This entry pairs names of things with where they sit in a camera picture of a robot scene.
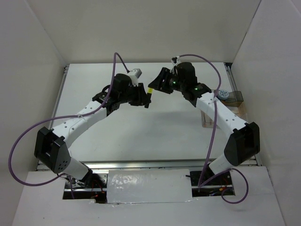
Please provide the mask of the black yellow-capped highlighter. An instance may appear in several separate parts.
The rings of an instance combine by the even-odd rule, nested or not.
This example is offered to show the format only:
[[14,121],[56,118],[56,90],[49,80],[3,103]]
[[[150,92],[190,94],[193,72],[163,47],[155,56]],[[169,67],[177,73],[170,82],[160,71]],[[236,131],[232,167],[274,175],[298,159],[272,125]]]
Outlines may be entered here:
[[145,108],[149,108],[149,105],[151,103],[152,92],[153,92],[153,89],[148,88],[148,91],[147,91],[147,104],[144,106]]

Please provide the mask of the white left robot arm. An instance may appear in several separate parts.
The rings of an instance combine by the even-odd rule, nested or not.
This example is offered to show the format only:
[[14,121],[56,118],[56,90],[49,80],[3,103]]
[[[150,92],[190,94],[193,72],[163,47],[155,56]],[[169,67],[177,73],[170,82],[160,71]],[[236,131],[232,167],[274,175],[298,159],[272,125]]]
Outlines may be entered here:
[[83,188],[91,187],[101,179],[85,164],[71,156],[72,143],[97,122],[105,119],[121,104],[144,106],[149,104],[144,85],[138,81],[142,72],[134,69],[128,74],[117,74],[113,84],[96,94],[74,118],[51,129],[41,128],[37,133],[34,156],[53,173],[65,173],[76,179]]

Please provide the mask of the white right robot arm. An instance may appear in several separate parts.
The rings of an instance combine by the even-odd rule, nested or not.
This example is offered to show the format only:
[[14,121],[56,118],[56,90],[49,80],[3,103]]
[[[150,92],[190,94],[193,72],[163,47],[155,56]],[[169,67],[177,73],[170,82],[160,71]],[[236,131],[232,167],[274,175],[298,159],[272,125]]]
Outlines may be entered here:
[[222,171],[240,165],[260,151],[259,126],[239,118],[214,96],[207,85],[198,82],[192,63],[180,63],[172,70],[162,68],[148,87],[167,94],[181,92],[194,107],[216,120],[217,126],[225,133],[228,141],[223,154],[209,164],[210,170],[205,173],[209,184],[217,184]]

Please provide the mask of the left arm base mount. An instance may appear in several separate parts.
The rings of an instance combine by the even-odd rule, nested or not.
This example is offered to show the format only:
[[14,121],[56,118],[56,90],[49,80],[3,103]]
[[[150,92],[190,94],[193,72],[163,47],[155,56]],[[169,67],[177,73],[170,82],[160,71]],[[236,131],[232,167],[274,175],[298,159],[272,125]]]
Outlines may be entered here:
[[92,199],[96,203],[107,203],[108,172],[93,173],[86,182],[79,181],[71,176],[62,176],[65,179],[63,200]]

